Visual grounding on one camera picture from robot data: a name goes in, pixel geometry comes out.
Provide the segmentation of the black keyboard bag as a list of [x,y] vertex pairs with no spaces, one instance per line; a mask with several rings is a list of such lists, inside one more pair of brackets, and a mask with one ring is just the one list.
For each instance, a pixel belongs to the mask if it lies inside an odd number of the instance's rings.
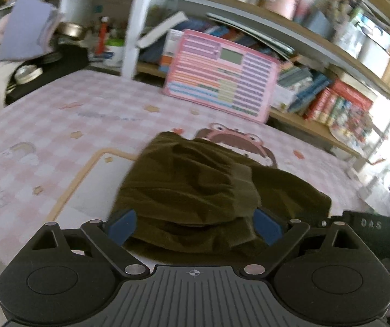
[[20,98],[25,97],[40,87],[53,82],[66,75],[84,69],[88,66],[88,50],[73,44],[62,44],[58,47],[60,58],[54,60],[53,56],[44,55],[25,62],[23,65],[35,65],[41,68],[43,73],[28,83],[17,85],[14,77],[11,77],[11,91],[6,94],[5,104],[10,105]]

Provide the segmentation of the olive brown garment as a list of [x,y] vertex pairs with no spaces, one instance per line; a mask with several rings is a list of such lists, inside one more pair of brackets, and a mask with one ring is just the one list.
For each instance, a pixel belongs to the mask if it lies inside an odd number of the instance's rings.
[[208,140],[158,134],[126,175],[112,210],[137,214],[135,239],[173,252],[251,257],[266,244],[257,209],[308,224],[332,200],[308,182]]

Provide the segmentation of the metal bowl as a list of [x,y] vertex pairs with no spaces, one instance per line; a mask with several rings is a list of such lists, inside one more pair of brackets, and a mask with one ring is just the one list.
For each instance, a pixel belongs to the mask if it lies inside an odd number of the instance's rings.
[[86,37],[87,29],[79,24],[71,22],[60,22],[57,31],[66,37],[80,41]]

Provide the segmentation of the white shelf post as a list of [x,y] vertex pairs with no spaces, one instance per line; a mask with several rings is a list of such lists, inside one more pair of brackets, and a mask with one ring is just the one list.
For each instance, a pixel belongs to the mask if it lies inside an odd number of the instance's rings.
[[137,40],[145,27],[150,0],[133,0],[125,34],[125,54],[122,62],[121,75],[132,80],[137,70],[139,48]]

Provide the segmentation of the red book set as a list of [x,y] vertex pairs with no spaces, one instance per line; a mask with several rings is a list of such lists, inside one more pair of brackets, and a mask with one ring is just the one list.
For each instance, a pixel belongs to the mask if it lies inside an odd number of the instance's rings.
[[327,127],[335,124],[342,115],[351,110],[359,115],[368,112],[373,100],[355,87],[336,79],[320,91],[304,112],[304,120],[316,121]]

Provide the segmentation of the white plastic jar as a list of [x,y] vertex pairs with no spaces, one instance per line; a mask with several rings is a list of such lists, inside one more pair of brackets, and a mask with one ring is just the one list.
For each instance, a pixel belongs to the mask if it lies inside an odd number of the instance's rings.
[[125,40],[121,38],[109,38],[105,44],[104,65],[121,66],[125,53]]

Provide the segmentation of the pink checkered bed sheet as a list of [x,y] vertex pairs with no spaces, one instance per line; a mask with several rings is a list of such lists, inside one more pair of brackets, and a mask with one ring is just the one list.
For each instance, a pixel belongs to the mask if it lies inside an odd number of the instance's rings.
[[0,112],[0,262],[9,263],[44,222],[104,217],[130,158],[158,133],[191,139],[213,126],[262,141],[280,169],[331,198],[333,216],[363,210],[347,164],[308,143],[154,86],[81,70]]

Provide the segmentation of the lavender folded cloth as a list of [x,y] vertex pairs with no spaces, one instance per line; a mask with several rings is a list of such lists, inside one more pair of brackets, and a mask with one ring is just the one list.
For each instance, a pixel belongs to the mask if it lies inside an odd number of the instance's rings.
[[32,60],[53,51],[50,43],[61,14],[43,0],[17,0],[0,46],[0,61]]

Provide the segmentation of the pink toy keyboard tablet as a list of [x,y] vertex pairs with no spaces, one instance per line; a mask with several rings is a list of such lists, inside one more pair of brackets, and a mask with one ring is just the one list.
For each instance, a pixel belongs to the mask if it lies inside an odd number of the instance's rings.
[[265,123],[279,68],[278,60],[259,51],[185,30],[162,90],[173,98]]

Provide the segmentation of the white book on top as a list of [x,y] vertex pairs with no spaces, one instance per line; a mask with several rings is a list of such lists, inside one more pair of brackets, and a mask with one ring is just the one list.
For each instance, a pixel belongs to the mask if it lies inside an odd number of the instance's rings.
[[184,12],[179,11],[178,13],[173,14],[171,17],[165,19],[163,22],[155,26],[144,36],[142,36],[137,42],[136,46],[140,49],[145,49],[150,47],[150,45],[157,42],[163,35],[166,35],[169,30],[172,30],[174,27],[180,23],[187,22],[189,18]]

